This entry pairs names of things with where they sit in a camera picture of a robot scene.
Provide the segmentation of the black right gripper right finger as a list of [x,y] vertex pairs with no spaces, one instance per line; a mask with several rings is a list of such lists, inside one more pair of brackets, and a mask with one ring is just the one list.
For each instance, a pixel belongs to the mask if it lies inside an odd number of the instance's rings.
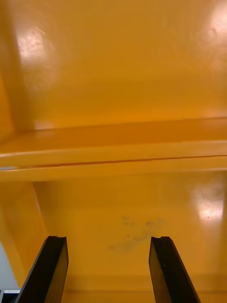
[[148,263],[155,302],[200,302],[177,248],[170,237],[151,238]]

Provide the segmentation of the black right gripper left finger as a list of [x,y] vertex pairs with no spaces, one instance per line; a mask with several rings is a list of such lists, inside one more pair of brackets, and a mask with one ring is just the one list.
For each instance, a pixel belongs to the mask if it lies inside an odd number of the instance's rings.
[[67,238],[47,237],[16,298],[16,302],[60,303],[68,265]]

